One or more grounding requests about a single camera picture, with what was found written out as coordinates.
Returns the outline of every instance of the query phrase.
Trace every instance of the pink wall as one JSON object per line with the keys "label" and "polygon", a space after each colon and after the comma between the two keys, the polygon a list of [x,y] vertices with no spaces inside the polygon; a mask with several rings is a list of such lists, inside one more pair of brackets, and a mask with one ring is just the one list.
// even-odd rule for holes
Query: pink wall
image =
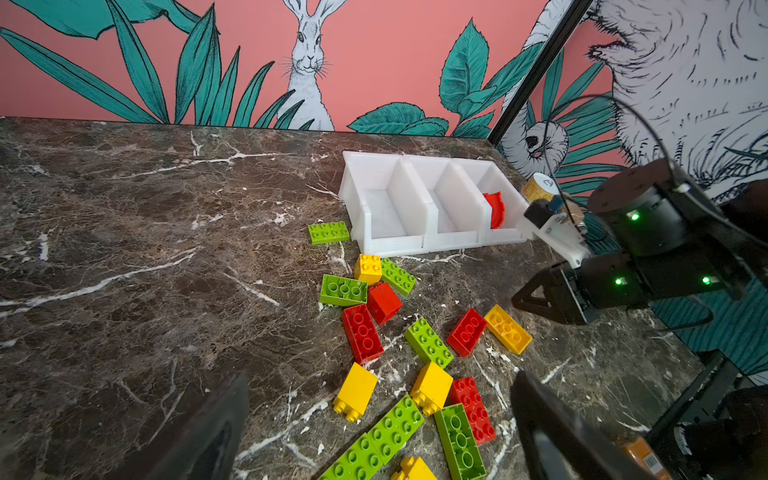
{"label": "pink wall", "polygon": [[[310,12],[318,2],[310,0]],[[181,3],[198,15],[210,6],[210,0]],[[323,26],[323,50],[333,65],[328,77],[318,83],[336,129],[348,131],[346,125],[358,116],[393,101],[416,104],[427,117],[449,119],[453,129],[458,115],[440,104],[439,79],[453,43],[470,18],[490,47],[488,80],[520,52],[544,5],[545,0],[349,0]],[[242,47],[233,112],[256,71],[269,61],[277,62],[263,84],[254,111],[257,117],[287,90],[288,75],[281,77],[286,68],[281,63],[290,62],[296,17],[281,0],[219,2],[216,13],[224,69],[237,46]],[[0,18],[0,26],[50,48],[144,106],[128,77],[114,29],[97,41],[68,37],[9,0],[0,0]],[[165,18],[135,28],[172,112],[177,62],[186,34]],[[122,120],[38,70],[3,40],[0,58],[0,115]],[[494,122],[501,113],[501,101],[495,110]],[[184,123],[194,122],[192,112],[191,108]]]}

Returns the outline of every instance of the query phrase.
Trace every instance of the red curved block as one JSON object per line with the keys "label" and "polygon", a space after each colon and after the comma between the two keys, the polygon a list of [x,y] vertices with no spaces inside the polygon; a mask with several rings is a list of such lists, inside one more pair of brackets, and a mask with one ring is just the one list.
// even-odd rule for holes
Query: red curved block
{"label": "red curved block", "polygon": [[368,290],[368,308],[376,323],[384,325],[387,320],[397,315],[402,308],[402,302],[388,283],[380,283]]}
{"label": "red curved block", "polygon": [[496,230],[504,223],[504,215],[507,211],[507,207],[502,200],[502,192],[483,194],[482,196],[491,204],[491,230]]}
{"label": "red curved block", "polygon": [[455,380],[451,385],[448,398],[452,405],[461,403],[464,406],[467,418],[469,418],[469,425],[472,427],[472,434],[478,445],[496,438],[496,431],[491,425],[491,419],[488,418],[488,411],[485,410],[475,379],[469,376],[465,379]]}
{"label": "red curved block", "polygon": [[365,305],[353,306],[342,314],[344,330],[355,354],[355,360],[362,365],[384,355],[384,347],[373,325],[371,314]]}
{"label": "red curved block", "polygon": [[467,357],[475,349],[475,345],[478,344],[480,335],[487,325],[488,322],[475,309],[471,308],[459,320],[447,342],[460,356]]}

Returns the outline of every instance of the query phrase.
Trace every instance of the white rabbit illustration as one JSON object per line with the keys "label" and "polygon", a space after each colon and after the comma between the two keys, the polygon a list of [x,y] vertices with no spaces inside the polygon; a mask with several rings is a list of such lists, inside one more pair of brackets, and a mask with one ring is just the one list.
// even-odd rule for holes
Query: white rabbit illustration
{"label": "white rabbit illustration", "polygon": [[314,119],[310,130],[333,131],[328,110],[323,104],[323,97],[317,86],[317,74],[325,64],[325,55],[320,42],[323,36],[320,29],[323,22],[332,13],[346,3],[346,0],[321,0],[314,15],[306,11],[307,0],[283,0],[290,11],[299,19],[299,31],[296,33],[296,46],[291,55],[291,72],[288,90],[295,90],[288,101],[280,108],[278,115],[291,108],[298,101],[304,100],[290,128],[298,128]]}

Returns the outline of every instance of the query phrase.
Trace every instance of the black metal frame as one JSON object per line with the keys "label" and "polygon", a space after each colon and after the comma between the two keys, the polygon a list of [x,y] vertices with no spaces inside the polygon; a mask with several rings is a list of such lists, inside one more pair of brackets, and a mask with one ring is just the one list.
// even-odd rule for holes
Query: black metal frame
{"label": "black metal frame", "polygon": [[520,88],[515,93],[511,102],[509,102],[507,108],[502,112],[501,117],[493,127],[493,131],[488,136],[488,141],[494,146],[502,141],[502,136],[507,131],[507,128],[509,128],[515,115],[525,106],[525,102],[528,101],[528,97],[531,96],[538,82],[547,74],[549,66],[565,46],[565,42],[571,37],[571,33],[576,29],[584,14],[587,13],[590,5],[592,5],[592,0],[573,0],[568,7],[565,16],[541,50],[541,54],[539,54],[528,74],[525,75]]}

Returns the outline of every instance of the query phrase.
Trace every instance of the marble countertop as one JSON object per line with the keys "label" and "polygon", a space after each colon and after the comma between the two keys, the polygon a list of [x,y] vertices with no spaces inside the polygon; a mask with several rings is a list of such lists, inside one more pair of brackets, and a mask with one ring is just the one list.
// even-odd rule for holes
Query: marble countertop
{"label": "marble countertop", "polygon": [[[185,415],[233,372],[250,380],[234,478],[316,478],[410,390],[403,337],[424,316],[447,337],[499,303],[534,339],[522,356],[490,333],[449,367],[474,376],[498,438],[488,478],[526,478],[509,408],[534,373],[616,442],[651,427],[700,370],[650,312],[566,327],[510,298],[559,260],[542,242],[395,258],[419,278],[395,319],[362,421],[333,412],[353,361],[324,273],[351,276],[356,243],[312,246],[307,224],[346,220],[342,151],[494,160],[485,141],[216,127],[0,119],[0,477],[138,478]],[[403,455],[448,469],[428,419]],[[115,469],[122,465],[120,473]]]}

